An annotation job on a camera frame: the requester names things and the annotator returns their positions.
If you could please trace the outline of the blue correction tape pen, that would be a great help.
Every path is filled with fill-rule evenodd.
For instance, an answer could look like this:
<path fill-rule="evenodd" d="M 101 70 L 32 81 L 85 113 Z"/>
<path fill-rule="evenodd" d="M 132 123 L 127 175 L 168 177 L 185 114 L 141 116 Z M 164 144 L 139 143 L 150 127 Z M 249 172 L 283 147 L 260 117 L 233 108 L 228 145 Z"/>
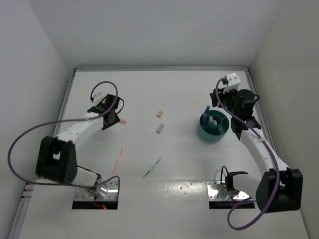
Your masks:
<path fill-rule="evenodd" d="M 206 125 L 208 120 L 209 120 L 209 111 L 210 111 L 210 106 L 208 105 L 205 110 L 204 113 L 202 114 L 202 120 L 203 120 L 203 124 Z"/>

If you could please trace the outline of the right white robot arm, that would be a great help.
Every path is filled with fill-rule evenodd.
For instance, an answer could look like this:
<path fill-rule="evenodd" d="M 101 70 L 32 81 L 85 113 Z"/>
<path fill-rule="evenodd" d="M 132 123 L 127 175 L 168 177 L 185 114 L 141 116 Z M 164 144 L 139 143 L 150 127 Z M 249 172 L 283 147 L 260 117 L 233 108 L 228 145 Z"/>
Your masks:
<path fill-rule="evenodd" d="M 253 116 L 259 96 L 249 90 L 216 88 L 210 97 L 213 107 L 223 108 L 231 115 L 232 131 L 249 150 L 262 174 L 259 183 L 240 179 L 244 185 L 251 185 L 259 209 L 265 213 L 299 210 L 303 175 L 283 162 L 265 140 L 261 125 Z"/>

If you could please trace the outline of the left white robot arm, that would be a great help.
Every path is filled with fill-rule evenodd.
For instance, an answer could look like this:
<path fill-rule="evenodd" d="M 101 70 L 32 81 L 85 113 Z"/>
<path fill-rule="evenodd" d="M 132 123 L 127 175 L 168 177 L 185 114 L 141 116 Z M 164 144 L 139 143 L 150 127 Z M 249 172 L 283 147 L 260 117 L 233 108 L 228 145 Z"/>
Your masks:
<path fill-rule="evenodd" d="M 107 94 L 69 129 L 54 137 L 46 136 L 42 139 L 35 168 L 36 175 L 65 186 L 78 186 L 95 191 L 102 184 L 102 176 L 79 166 L 77 151 L 94 133 L 120 122 L 120 111 L 117 108 L 123 101 L 120 97 Z"/>

